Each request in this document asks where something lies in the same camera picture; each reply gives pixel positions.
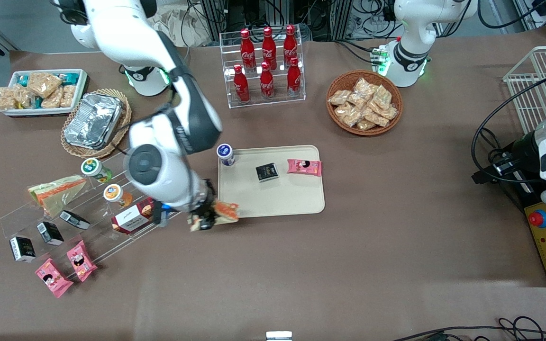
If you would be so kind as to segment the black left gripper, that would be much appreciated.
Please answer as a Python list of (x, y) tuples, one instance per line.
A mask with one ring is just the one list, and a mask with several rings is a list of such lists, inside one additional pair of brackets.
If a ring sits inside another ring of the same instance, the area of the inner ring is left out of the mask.
[(540, 178), (539, 147), (535, 133), (528, 133), (510, 144), (511, 163), (494, 163), (472, 175), (476, 184), (510, 182), (509, 173), (521, 172), (527, 178)]

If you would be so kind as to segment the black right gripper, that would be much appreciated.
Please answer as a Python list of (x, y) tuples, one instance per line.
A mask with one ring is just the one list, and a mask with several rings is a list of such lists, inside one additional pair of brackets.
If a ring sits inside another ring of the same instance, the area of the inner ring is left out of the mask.
[(192, 184), (191, 187), (193, 194), (189, 205), (189, 231), (210, 230), (218, 216), (212, 207), (216, 194), (212, 181), (202, 179), (199, 185)]

